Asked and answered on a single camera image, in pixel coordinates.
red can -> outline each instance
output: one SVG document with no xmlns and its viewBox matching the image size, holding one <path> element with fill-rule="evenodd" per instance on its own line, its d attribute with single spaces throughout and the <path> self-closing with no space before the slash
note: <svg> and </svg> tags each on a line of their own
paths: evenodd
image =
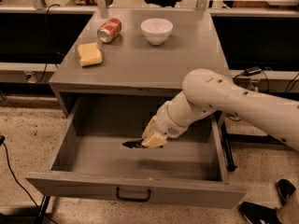
<svg viewBox="0 0 299 224">
<path fill-rule="evenodd" d="M 97 30 L 97 36 L 104 42 L 111 42 L 121 32 L 121 21 L 113 18 L 106 21 Z"/>
</svg>

drawer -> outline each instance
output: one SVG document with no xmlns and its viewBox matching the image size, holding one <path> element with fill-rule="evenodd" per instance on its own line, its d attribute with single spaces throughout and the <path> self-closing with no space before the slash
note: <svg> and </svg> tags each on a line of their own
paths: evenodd
<svg viewBox="0 0 299 224">
<path fill-rule="evenodd" d="M 166 98 L 83 95 L 45 173 L 27 180 L 43 195 L 232 208 L 245 190 L 229 184 L 214 116 L 161 148 L 130 149 Z"/>
</svg>

black panel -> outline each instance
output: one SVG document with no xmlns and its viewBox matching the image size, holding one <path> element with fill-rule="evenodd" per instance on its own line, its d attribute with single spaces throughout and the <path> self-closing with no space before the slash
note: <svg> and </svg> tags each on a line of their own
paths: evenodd
<svg viewBox="0 0 299 224">
<path fill-rule="evenodd" d="M 60 63 L 91 16 L 0 13 L 0 62 Z"/>
<path fill-rule="evenodd" d="M 299 71 L 299 19 L 213 17 L 230 69 Z"/>
</svg>

black handle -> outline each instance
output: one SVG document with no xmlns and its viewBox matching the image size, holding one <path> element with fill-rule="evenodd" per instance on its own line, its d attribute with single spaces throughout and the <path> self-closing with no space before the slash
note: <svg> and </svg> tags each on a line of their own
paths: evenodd
<svg viewBox="0 0 299 224">
<path fill-rule="evenodd" d="M 150 199 L 150 190 L 148 189 L 148 195 L 147 195 L 146 198 L 138 199 L 138 198 L 124 198 L 124 197 L 121 197 L 120 196 L 120 188 L 116 188 L 116 198 L 120 201 L 144 203 L 144 202 L 147 202 Z"/>
</svg>

